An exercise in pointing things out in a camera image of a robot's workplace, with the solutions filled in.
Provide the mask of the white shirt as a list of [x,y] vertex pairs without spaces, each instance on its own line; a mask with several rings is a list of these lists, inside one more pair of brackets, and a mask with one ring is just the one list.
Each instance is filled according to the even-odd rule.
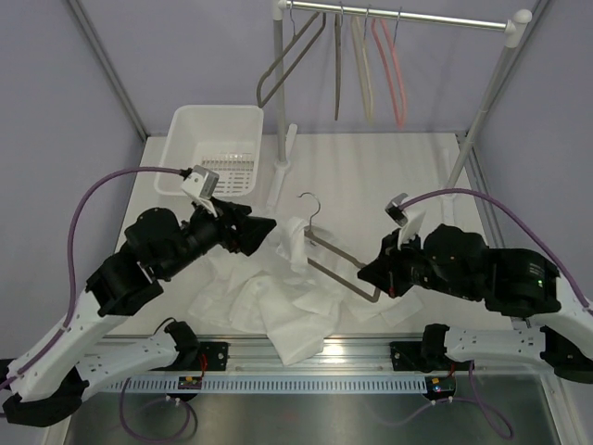
[[[207,258],[212,276],[196,292],[188,313],[200,328],[216,326],[242,334],[262,334],[275,347],[285,365],[302,362],[322,350],[349,312],[358,323],[376,322],[395,327],[423,309],[410,292],[402,299],[381,294],[369,303],[308,265],[310,252],[303,235],[307,222],[281,218],[259,250],[250,257],[216,248]],[[315,232],[343,246],[330,232]],[[361,288],[358,272],[343,272]]]

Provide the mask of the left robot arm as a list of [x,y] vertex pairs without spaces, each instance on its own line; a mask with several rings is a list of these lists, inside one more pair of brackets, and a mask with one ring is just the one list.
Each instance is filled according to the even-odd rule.
[[3,418],[22,426],[52,426],[113,383],[197,363],[200,343],[183,321],[110,353],[90,357],[87,351],[160,296],[163,282],[212,248],[250,256],[276,225],[274,219],[252,215],[246,205],[218,199],[213,204],[213,212],[197,206],[182,222],[172,210],[152,208],[125,230],[120,250],[87,279],[70,322],[57,325],[55,346],[32,367],[25,365],[27,355],[3,363],[1,380],[11,391],[2,405]]

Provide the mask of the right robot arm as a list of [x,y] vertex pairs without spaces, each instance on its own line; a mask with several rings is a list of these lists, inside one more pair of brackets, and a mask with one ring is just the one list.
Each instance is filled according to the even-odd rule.
[[592,323],[559,266],[533,250],[491,248],[479,234],[444,224],[425,239],[399,238],[399,231],[383,238],[361,281],[392,299],[417,286],[530,324],[516,331],[429,324],[412,365],[430,372],[482,360],[546,364],[562,379],[591,383]]

